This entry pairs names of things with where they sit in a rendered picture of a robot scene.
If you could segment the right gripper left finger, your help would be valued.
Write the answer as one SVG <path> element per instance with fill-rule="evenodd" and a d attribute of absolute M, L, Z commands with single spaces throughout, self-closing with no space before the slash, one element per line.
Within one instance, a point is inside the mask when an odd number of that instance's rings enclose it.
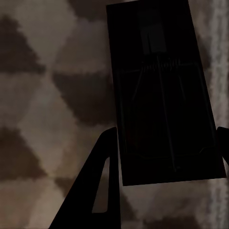
<path fill-rule="evenodd" d="M 92 213 L 103 167 L 108 157 L 108 211 Z M 100 135 L 49 229 L 121 229 L 116 127 Z"/>

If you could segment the mousetrap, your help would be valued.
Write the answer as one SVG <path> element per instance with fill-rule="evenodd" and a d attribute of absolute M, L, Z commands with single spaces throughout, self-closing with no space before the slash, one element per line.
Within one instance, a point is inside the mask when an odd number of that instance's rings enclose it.
<path fill-rule="evenodd" d="M 106 12 L 123 186 L 227 178 L 188 0 Z"/>

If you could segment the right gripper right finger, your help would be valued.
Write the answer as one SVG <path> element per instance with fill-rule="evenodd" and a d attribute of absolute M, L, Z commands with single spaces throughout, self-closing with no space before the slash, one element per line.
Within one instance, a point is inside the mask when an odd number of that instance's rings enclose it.
<path fill-rule="evenodd" d="M 229 129 L 224 127 L 217 128 L 220 153 L 229 165 Z"/>

